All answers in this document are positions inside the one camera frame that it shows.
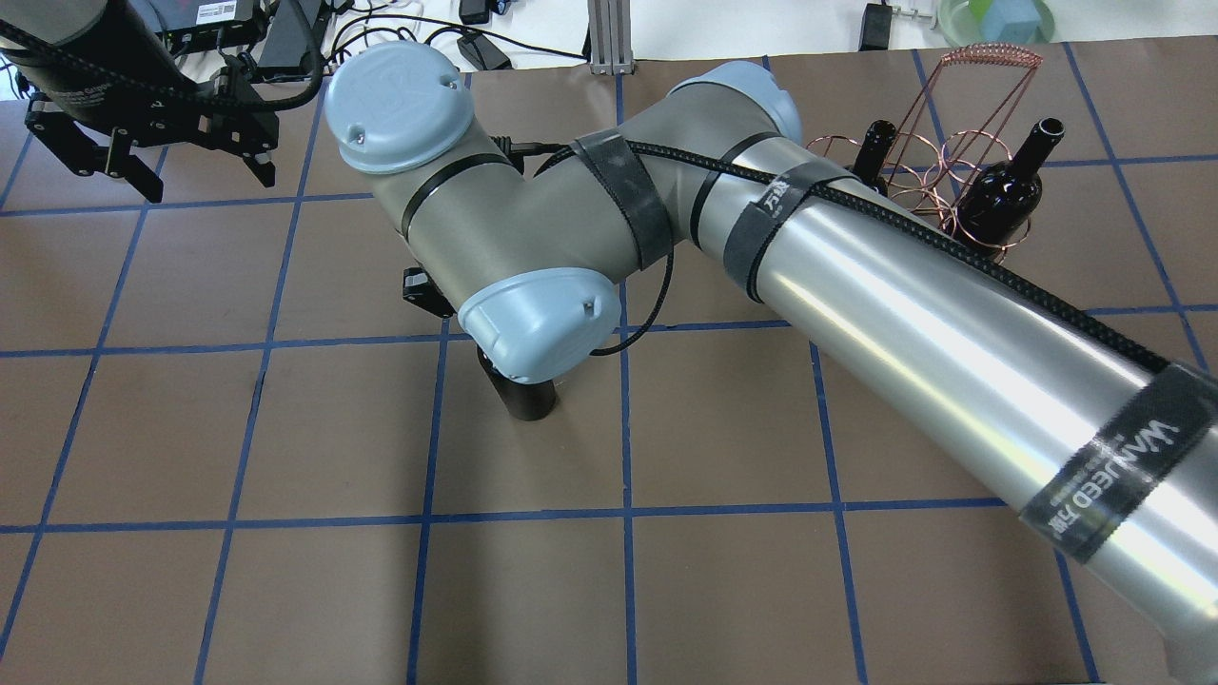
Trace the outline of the brown paper table mat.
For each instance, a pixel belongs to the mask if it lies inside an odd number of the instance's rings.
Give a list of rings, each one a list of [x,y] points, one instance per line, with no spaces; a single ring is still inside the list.
[[[279,180],[2,105],[5,684],[1167,684],[1138,612],[683,246],[514,421],[317,108]]]

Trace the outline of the aluminium frame post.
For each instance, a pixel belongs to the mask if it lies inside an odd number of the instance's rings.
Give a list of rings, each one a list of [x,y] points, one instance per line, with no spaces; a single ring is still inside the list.
[[[596,76],[635,74],[631,1],[587,1],[588,66]]]

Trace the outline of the black power brick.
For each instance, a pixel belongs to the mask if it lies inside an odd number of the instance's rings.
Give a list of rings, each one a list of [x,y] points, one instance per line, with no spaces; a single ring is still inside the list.
[[[482,34],[466,33],[457,39],[457,48],[462,59],[465,59],[474,69],[484,72],[496,72],[496,69],[513,69],[514,66],[505,52]]]

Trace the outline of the green bowl with blocks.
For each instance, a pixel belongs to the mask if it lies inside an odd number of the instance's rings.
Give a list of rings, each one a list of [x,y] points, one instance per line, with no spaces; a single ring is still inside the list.
[[[939,1],[935,20],[952,48],[1041,44],[1050,41],[1056,30],[1044,1]]]

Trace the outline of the dark wine bottle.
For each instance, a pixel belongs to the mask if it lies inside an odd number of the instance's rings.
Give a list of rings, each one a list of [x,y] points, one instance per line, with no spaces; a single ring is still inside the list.
[[[553,382],[540,382],[540,384],[513,382],[495,367],[481,347],[475,347],[475,351],[484,375],[499,395],[505,412],[515,421],[543,421],[554,411],[558,392]]]
[[[1039,169],[1065,134],[1063,123],[1039,119],[1009,161],[995,162],[970,183],[956,205],[956,236],[974,252],[996,260],[1016,229],[1041,200]]]

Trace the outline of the black power adapter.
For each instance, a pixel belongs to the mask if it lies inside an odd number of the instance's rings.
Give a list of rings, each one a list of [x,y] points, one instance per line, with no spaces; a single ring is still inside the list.
[[[857,51],[888,50],[894,9],[888,1],[867,2],[857,27]]]

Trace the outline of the dark wine bottle in basket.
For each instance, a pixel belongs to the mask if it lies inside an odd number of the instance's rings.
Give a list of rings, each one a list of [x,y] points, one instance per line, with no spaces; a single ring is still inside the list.
[[[1041,200],[1039,169],[1065,134],[1063,123],[1039,119],[1009,161],[995,162],[970,183],[956,205],[956,236],[974,252],[996,260],[1016,229]]]

